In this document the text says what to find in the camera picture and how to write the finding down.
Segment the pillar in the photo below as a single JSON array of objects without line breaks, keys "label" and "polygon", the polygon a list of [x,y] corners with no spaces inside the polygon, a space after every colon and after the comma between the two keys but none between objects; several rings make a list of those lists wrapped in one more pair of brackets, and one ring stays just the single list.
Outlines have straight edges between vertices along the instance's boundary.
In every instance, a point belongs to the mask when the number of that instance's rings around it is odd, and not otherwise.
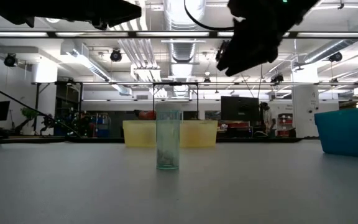
[{"label": "pillar", "polygon": [[311,83],[292,88],[293,119],[298,138],[318,136],[314,114],[319,110],[319,91],[317,67],[307,65],[303,70],[292,72],[292,82]]},{"label": "pillar", "polygon": [[[57,81],[57,64],[47,58],[42,58],[38,64],[32,66],[33,81],[37,83],[55,82]],[[55,117],[55,103],[56,103],[56,85],[49,85],[41,93],[39,93],[38,110],[51,114]],[[44,121],[42,116],[37,118],[36,132],[40,134],[40,130],[44,127],[41,122]],[[43,135],[53,135],[53,128],[49,128],[42,133]]]}]

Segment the teal plastic tub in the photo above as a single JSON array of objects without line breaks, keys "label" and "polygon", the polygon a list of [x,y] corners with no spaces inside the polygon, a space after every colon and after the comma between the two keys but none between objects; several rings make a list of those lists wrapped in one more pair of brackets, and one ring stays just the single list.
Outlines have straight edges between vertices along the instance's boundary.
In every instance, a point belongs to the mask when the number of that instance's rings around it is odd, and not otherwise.
[{"label": "teal plastic tub", "polygon": [[358,157],[358,109],[315,114],[323,151]]}]

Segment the translucent yellow container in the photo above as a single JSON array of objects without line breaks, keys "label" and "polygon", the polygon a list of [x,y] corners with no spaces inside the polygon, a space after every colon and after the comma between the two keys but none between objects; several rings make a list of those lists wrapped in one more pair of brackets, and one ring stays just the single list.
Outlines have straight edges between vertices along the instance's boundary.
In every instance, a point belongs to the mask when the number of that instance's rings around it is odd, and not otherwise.
[{"label": "translucent yellow container", "polygon": [[218,121],[183,121],[180,147],[215,147]]},{"label": "translucent yellow container", "polygon": [[155,121],[123,121],[127,147],[155,147]]}]

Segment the gray table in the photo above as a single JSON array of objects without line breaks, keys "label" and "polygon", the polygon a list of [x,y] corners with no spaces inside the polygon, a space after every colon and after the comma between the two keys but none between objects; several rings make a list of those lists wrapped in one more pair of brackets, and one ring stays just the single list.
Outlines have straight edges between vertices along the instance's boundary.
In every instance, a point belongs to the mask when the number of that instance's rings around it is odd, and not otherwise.
[{"label": "gray table", "polygon": [[358,158],[319,141],[184,149],[0,145],[0,223],[358,223]]}]

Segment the black pole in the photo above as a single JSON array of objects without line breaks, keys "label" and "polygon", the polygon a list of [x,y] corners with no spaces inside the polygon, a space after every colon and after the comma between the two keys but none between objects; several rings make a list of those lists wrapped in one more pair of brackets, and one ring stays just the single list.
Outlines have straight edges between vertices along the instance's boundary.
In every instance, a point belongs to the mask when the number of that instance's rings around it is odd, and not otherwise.
[{"label": "black pole", "polygon": [[82,97],[84,94],[84,84],[80,83],[80,100],[78,100],[78,112],[81,114],[82,110]]},{"label": "black pole", "polygon": [[[40,99],[40,86],[41,86],[41,83],[37,83],[37,92],[35,94],[35,109],[37,110],[38,109],[38,103],[39,103],[39,99]],[[37,116],[35,116],[34,118],[34,132],[37,131]]]},{"label": "black pole", "polygon": [[[37,110],[37,109],[34,109],[34,108],[30,107],[30,106],[25,105],[24,103],[22,103],[22,102],[20,102],[19,100],[15,99],[15,98],[13,98],[13,97],[11,97],[11,96],[9,96],[8,94],[4,93],[4,92],[1,91],[1,90],[0,90],[0,94],[2,94],[2,95],[4,95],[4,96],[8,97],[9,99],[15,101],[16,103],[18,103],[18,104],[20,104],[20,105],[22,105],[22,106],[25,106],[26,108],[28,108],[28,109],[30,109],[30,110],[34,110],[35,112],[37,112],[38,114],[41,114],[42,116],[47,116],[47,117],[49,117],[49,115],[44,114],[43,112],[41,112],[41,111],[39,111],[39,110]],[[64,127],[66,127],[66,128],[69,129],[70,131],[73,131],[73,133],[76,134],[78,137],[81,137],[76,131],[72,130],[71,127],[69,127],[69,126],[67,126],[67,125],[65,125],[65,124],[63,124],[63,123],[57,121],[57,120],[54,119],[54,118],[51,118],[51,117],[49,117],[49,118],[50,118],[52,121],[54,121],[55,123],[58,123],[58,124],[60,124],[60,125],[62,125],[62,126],[64,126]]]},{"label": "black pole", "polygon": [[196,84],[197,86],[197,118],[200,119],[200,111],[198,109],[198,83]]},{"label": "black pole", "polygon": [[155,87],[155,84],[153,83],[153,111],[154,111],[154,87]]}]

